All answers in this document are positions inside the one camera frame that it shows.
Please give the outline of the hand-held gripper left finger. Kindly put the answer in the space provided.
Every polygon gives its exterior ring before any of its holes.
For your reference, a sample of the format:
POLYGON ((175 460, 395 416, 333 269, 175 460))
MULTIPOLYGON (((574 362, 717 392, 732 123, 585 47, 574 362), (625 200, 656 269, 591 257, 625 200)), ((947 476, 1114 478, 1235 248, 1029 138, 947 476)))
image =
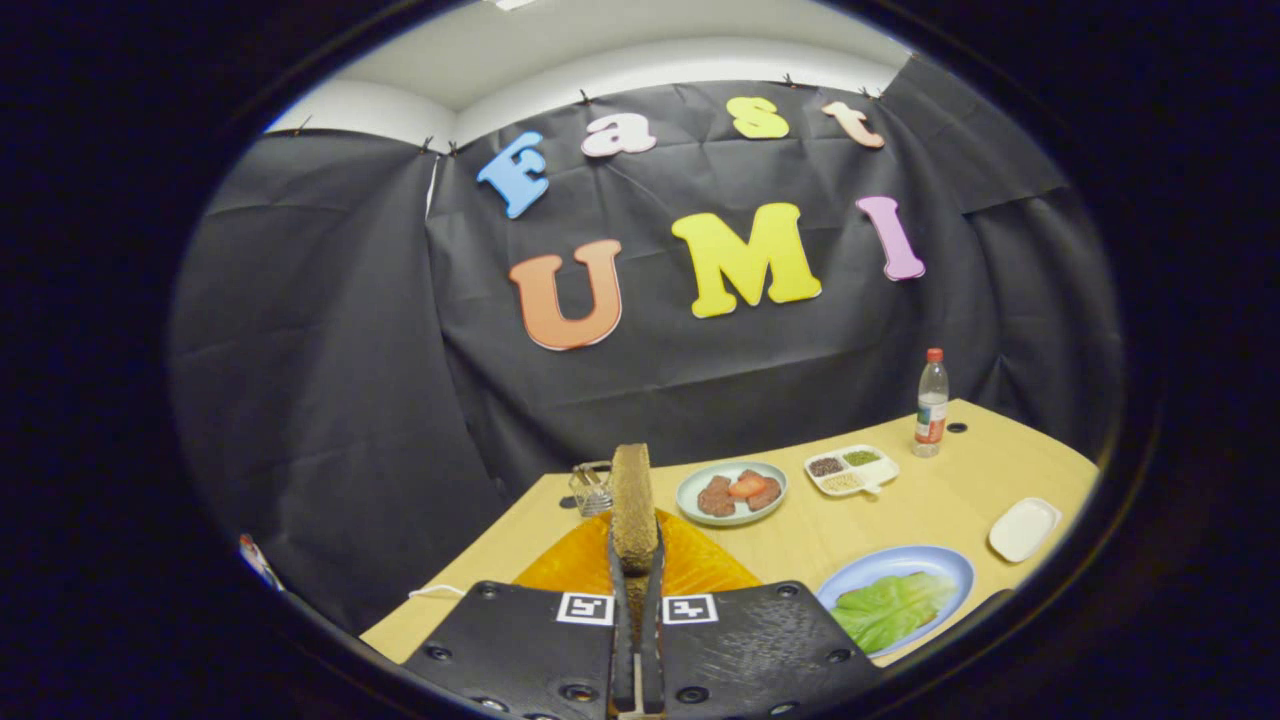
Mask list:
POLYGON ((637 710, 632 632, 611 515, 584 521, 512 584, 476 582, 407 671, 515 719, 637 710))

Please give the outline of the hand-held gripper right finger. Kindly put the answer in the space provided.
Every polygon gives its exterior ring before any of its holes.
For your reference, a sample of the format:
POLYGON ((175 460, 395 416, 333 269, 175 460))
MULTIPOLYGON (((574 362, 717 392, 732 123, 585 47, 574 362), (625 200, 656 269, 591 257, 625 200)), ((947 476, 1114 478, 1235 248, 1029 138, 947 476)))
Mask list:
POLYGON ((884 678, 800 582, 672 594, 669 582, 728 568, 678 539, 708 538, 658 514, 660 543, 639 612, 637 702, 660 719, 819 719, 858 707, 884 678))

